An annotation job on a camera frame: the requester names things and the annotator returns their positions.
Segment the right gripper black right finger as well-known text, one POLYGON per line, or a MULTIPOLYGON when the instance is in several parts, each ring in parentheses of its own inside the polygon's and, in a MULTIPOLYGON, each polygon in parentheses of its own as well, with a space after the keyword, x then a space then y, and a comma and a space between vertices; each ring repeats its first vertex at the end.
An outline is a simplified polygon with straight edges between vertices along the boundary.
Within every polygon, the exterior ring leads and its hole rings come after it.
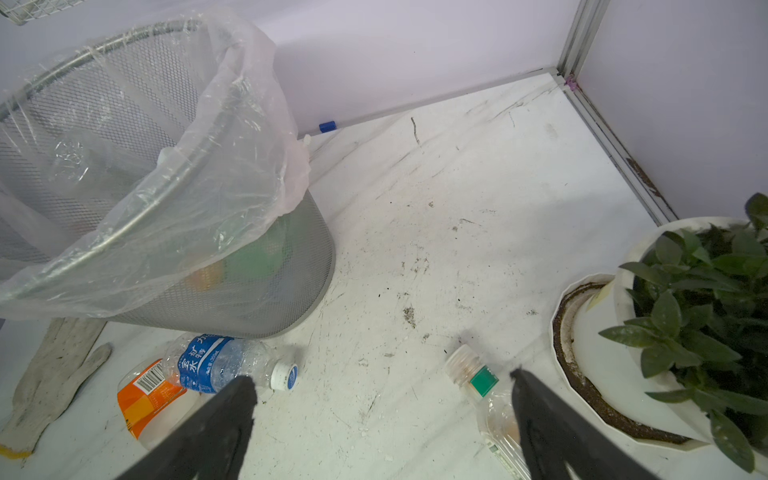
POLYGON ((533 479, 653 479, 534 374, 510 373, 521 447, 533 479))

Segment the lying blue label bottle top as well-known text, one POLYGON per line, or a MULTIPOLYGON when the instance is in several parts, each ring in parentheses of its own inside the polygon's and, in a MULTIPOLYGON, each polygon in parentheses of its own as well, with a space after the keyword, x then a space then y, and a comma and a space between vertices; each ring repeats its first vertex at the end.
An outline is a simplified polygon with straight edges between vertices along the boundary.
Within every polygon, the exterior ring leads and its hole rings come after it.
POLYGON ((178 337, 160 366, 171 384, 202 394, 215 394, 240 376, 251 378, 258 388, 290 391, 299 375, 292 359, 261 341, 214 334, 178 337))

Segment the orange label bottle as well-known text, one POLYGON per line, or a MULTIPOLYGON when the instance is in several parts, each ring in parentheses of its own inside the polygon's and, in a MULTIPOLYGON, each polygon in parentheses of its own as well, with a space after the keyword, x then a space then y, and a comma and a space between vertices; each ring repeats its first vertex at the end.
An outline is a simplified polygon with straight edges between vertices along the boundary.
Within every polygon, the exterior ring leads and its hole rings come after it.
POLYGON ((162 443, 183 423, 199 407, 201 397, 168 381, 160 358, 135 366, 117 388, 126 428, 146 450, 162 443))

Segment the white work glove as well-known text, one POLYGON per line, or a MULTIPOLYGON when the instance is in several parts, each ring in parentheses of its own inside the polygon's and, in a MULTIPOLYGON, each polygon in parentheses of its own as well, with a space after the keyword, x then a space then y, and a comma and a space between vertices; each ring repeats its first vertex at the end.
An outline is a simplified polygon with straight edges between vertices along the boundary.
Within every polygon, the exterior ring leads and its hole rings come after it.
POLYGON ((1 429, 1 455, 32 455, 46 428, 70 406, 82 384, 109 358, 109 344, 94 346, 106 321, 56 318, 19 381, 10 420, 1 429))

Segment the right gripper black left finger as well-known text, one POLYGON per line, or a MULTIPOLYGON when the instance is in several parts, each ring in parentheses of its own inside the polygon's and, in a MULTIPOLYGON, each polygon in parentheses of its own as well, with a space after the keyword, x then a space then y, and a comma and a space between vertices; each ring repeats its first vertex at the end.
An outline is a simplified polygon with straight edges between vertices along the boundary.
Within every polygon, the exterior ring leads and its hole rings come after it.
POLYGON ((151 450, 122 479, 237 479, 258 403, 253 380, 239 376, 151 450))

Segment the potted green plant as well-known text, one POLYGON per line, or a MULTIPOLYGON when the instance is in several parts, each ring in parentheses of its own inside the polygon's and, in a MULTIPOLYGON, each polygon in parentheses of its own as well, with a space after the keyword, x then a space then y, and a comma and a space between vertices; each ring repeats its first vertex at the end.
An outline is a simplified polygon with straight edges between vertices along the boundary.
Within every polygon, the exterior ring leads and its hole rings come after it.
POLYGON ((767 198, 744 219, 668 223, 613 274, 570 286, 551 321, 572 391, 645 443, 715 446, 767 470, 767 198))

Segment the grey bin with plastic liner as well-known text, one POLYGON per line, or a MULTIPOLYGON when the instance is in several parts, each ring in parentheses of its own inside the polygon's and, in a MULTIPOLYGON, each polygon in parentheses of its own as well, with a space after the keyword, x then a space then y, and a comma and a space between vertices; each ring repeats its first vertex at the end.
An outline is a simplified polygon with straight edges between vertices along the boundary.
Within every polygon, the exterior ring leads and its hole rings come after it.
POLYGON ((1 316, 266 338, 319 304, 330 231, 274 71, 230 9, 89 44, 1 104, 1 316), (223 260, 280 218, 274 276, 223 260))

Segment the clear bottle green cap right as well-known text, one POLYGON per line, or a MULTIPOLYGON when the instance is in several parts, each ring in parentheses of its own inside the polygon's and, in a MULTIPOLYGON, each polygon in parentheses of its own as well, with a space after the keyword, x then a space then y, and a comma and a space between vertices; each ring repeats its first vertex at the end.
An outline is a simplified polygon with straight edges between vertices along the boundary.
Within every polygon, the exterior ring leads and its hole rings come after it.
POLYGON ((512 381, 497 376, 466 344, 449 356, 445 373, 473 405, 478 430, 488 449, 513 479, 530 479, 512 406, 512 381))

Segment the small blue cap by wall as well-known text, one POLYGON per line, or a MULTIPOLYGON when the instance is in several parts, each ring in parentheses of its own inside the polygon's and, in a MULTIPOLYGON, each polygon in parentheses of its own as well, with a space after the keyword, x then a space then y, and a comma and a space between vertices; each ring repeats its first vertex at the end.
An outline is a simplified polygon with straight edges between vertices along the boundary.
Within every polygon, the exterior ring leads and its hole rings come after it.
POLYGON ((337 124, 335 121, 327 121, 319 124, 318 128, 321 133, 332 132, 337 129, 337 124))

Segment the green soda bottle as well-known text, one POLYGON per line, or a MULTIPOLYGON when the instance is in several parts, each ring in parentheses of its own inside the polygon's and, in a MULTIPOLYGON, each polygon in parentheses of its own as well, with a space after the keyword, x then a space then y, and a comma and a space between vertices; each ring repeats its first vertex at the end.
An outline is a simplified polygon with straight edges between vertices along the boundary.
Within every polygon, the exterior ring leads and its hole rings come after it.
POLYGON ((224 260, 224 282, 263 280, 276 275, 292 254, 290 222, 275 221, 256 241, 251 242, 224 260))

